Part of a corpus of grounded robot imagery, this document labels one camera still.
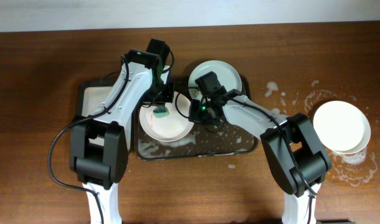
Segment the yellow green sponge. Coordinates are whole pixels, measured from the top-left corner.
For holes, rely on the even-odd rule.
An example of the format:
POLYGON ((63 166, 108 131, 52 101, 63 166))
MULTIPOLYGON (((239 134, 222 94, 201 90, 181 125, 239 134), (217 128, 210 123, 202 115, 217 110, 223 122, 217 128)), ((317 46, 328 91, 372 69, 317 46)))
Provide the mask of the yellow green sponge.
POLYGON ((169 109, 166 106, 157 106, 153 109, 153 116, 155 118, 164 118, 169 116, 169 109))

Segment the white plate front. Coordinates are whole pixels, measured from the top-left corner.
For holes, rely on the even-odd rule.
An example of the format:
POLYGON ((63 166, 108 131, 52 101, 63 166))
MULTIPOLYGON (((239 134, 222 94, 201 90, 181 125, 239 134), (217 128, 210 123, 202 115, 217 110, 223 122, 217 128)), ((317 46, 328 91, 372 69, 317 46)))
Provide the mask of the white plate front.
POLYGON ((166 103, 169 115, 163 118, 157 118, 153 114, 155 106, 150 108, 141 107, 139 113, 139 121, 143 131, 151 138, 162 142, 177 141, 187 135, 192 127, 193 122, 179 114, 176 108, 185 115, 189 116, 190 100, 184 96, 179 95, 177 103, 166 103))

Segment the white plate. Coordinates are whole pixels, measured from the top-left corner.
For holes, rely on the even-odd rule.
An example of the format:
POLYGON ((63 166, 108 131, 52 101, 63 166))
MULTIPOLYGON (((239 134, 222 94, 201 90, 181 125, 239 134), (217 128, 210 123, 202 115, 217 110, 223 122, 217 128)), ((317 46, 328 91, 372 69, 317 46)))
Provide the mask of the white plate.
POLYGON ((328 101, 318 107, 313 127, 323 145, 339 154, 360 152, 371 139, 366 115, 345 101, 328 101))
POLYGON ((155 106, 150 108, 141 107, 139 113, 139 121, 143 131, 151 138, 162 142, 177 141, 187 135, 192 127, 193 122, 179 114, 176 108, 185 115, 189 116, 190 100, 184 96, 179 95, 177 103, 166 103, 169 115, 163 118, 157 118, 153 114, 155 106))

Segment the pale blue plate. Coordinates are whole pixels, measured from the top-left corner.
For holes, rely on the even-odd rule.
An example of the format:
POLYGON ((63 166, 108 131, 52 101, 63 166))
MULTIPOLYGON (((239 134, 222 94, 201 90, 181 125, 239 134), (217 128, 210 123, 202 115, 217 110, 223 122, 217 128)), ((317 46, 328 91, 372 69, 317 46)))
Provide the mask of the pale blue plate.
POLYGON ((220 87, 226 91, 242 91, 242 81, 237 70, 226 62, 210 60, 198 65, 189 77, 189 94, 193 100, 200 100, 220 87))

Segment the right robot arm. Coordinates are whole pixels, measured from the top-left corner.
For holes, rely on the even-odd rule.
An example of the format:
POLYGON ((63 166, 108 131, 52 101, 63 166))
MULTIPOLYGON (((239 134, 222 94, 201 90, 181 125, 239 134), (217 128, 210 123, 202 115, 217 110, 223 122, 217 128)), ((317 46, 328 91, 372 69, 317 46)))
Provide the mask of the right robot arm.
POLYGON ((238 126, 260 140, 271 174, 284 192, 282 223, 316 223, 317 192, 331 169, 331 160, 309 117, 273 114, 241 91, 226 88, 208 72, 188 86, 193 97, 189 120, 238 126))

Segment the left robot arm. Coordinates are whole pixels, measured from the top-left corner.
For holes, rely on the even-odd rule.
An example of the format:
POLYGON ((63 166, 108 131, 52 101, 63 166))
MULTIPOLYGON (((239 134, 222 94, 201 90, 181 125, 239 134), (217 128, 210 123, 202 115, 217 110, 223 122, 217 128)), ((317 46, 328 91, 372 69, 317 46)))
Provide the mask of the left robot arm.
POLYGON ((132 114, 138 105, 163 106, 173 101, 166 60, 171 50, 151 39, 147 49, 121 56, 121 71, 107 97, 70 129, 70 170, 86 192, 92 223, 121 223, 118 183, 128 164, 132 114))

